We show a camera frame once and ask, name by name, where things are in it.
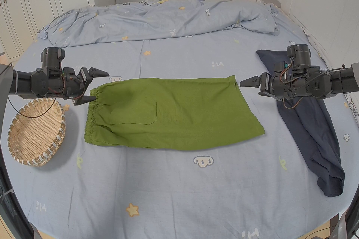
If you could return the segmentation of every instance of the white label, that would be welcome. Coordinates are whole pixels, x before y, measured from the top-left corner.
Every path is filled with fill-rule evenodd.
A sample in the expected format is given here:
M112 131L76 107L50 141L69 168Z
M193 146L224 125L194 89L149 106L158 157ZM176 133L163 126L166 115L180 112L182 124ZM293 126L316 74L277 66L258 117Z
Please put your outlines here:
M266 91L268 90L268 84L269 84L269 74L267 74L267 79L266 79Z
M82 68L81 68L80 72L81 72L82 77L84 78L84 81L86 82L87 78L86 78L85 72L84 72L84 70Z

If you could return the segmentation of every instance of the navy fabric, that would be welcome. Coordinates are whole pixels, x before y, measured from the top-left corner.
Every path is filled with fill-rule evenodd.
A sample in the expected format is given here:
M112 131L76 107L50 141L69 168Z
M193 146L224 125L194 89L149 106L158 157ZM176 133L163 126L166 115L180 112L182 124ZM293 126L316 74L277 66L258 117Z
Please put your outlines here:
M256 51L270 74L274 63L290 59L286 51ZM285 100L293 107L299 98ZM343 192L344 170L341 167L339 142L323 100L304 97L293 109L277 101L278 111L292 134L308 168L319 178L317 184L326 196L338 196Z

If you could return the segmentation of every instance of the back pocket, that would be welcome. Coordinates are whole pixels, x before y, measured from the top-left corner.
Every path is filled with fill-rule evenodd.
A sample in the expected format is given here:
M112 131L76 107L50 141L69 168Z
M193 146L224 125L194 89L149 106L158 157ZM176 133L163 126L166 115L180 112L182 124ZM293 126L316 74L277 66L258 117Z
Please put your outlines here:
M113 105L110 113L110 125L142 124L150 125L157 118L157 103L146 96L133 97L128 101L120 101Z

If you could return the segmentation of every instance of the light blue blanket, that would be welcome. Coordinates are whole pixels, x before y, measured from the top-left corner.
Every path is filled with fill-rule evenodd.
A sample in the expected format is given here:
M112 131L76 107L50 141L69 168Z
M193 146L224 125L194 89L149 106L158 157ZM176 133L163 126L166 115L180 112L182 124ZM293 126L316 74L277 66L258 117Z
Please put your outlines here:
M270 4L249 0L143 1L71 10L39 35L56 47L153 40L244 28L279 33Z

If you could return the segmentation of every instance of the light blue bed sheet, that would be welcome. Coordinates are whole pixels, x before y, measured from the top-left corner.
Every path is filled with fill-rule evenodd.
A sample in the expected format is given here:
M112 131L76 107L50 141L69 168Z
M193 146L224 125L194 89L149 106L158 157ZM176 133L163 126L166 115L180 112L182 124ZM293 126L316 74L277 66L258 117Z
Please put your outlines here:
M62 66L76 72L82 66L109 72L112 78L95 78L86 94L111 80L132 78L235 75L239 82L266 71L256 50L285 50L290 42L309 44L303 31L279 10L273 16L277 36L227 29L192 37L98 43L65 48ZM15 68L34 71L41 66L40 53L49 46L48 39L38 39ZM312 63L325 68L313 49ZM296 239L347 208L359 182L359 130L344 96L325 100L345 171L343 194L326 197L275 100L259 96L255 88L241 92L266 133L190 152L88 144L83 138L88 104L75 107L59 100L70 105L65 112L66 136L42 167L21 165L6 152L7 129L16 114L8 105L1 147L25 215L57 239ZM18 108L27 102L10 99ZM348 142L345 134L350 135Z

